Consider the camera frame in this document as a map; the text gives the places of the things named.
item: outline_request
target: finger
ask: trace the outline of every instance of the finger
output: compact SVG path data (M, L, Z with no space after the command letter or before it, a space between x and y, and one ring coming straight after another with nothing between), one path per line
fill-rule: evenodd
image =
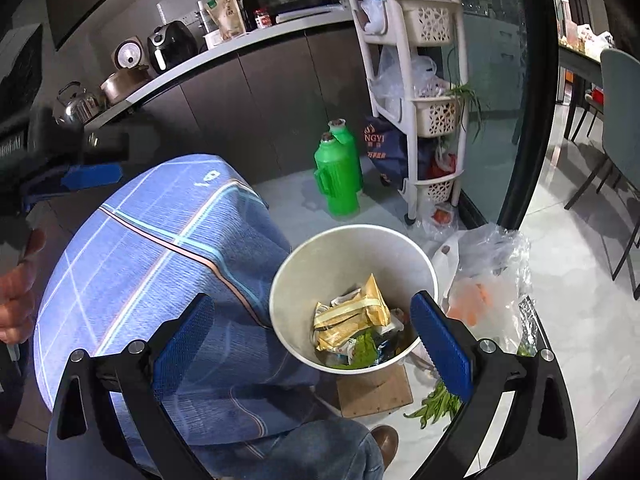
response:
M24 296L31 290L36 274L36 263L24 260L14 270L0 276L0 304Z
M20 326L0 329L0 340L8 345L24 343L33 334L33 327L33 317L29 316Z
M31 232L29 243L27 244L27 250L24 251L24 257L28 258L34 254L39 253L47 243L47 235L42 229L34 229Z
M31 291L18 300L7 301L0 305L0 329L20 326L35 309L35 300Z

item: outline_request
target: silver bolt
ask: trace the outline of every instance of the silver bolt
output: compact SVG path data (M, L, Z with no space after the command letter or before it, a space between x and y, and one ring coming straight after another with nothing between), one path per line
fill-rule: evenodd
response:
M127 349L129 350L130 354L139 354L145 349L145 342L140 341L140 339L136 339L135 341L129 343Z
M549 362L553 361L556 358L554 353L548 348L543 348L540 351L540 357L542 357L545 361L549 361Z
M480 342L480 349L487 354L492 354L495 352L496 346L490 339L482 339Z
M84 350L74 350L71 352L71 360L75 363L79 363L84 358Z

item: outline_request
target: chair leg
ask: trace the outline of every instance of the chair leg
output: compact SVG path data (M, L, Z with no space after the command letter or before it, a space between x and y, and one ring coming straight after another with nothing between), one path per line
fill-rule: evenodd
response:
M620 184L620 179L622 179L622 172L621 171L618 172L618 176L616 177L615 181L613 182L613 186L611 186L611 189L616 189L618 184Z
M571 142L574 142L575 137L578 136L578 130L580 130L580 126L582 126L582 122L584 121L584 117L587 114L587 110L589 109L589 107L587 106L584 111L582 112L582 117L580 118L580 121L578 122L578 127L575 129L574 131L574 136L571 137Z
M638 222L636 222L636 227L634 228L634 232L631 234L631 238L629 238L629 243L626 245L625 252L622 254L622 258L620 258L620 263L616 267L616 270L613 272L611 276L614 280L618 276L620 269L622 269L622 265L625 263L626 257L629 256L629 251L631 250L631 246L636 241L636 235L638 234L638 229L640 229L640 218L638 218Z
M604 178L598 184L598 187L596 188L596 193L600 192L600 190L602 189L602 186L604 185L604 183L611 176L611 173L613 173L613 163L609 166L609 169L607 170L607 173L605 174Z
M596 121L596 117L598 116L598 111L596 110L593 113L593 119L591 120L591 124L589 125L589 129L587 130L587 138L589 137L589 134L591 133L591 129L593 128L593 123Z
M604 164L609 160L607 155L602 156L602 160L598 163L598 165L591 171L591 174L587 177L587 180L584 181L584 184L580 186L580 189L575 192L575 194L571 197L571 200L566 203L564 206L565 209L569 210L575 204L575 202L580 198L580 195L584 193L584 191L589 187L589 184L593 182L593 179L596 178L596 175L600 173L600 170L604 166Z

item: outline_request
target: black air fryer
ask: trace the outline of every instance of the black air fryer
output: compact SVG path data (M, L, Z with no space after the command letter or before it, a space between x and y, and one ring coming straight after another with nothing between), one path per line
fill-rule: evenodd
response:
M193 34L183 22L175 21L156 28L146 40L154 70L162 74L198 53Z

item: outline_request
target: kettle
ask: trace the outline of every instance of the kettle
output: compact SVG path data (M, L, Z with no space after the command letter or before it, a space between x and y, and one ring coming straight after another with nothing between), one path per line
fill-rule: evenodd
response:
M71 96L71 99L65 103L60 96L63 92L74 86L77 86L82 92L80 94L75 92ZM58 101L65 107L65 112L61 118L62 122L73 126L83 126L87 124L105 109L103 101L93 93L87 92L86 88L83 88L78 81L72 81L58 92Z

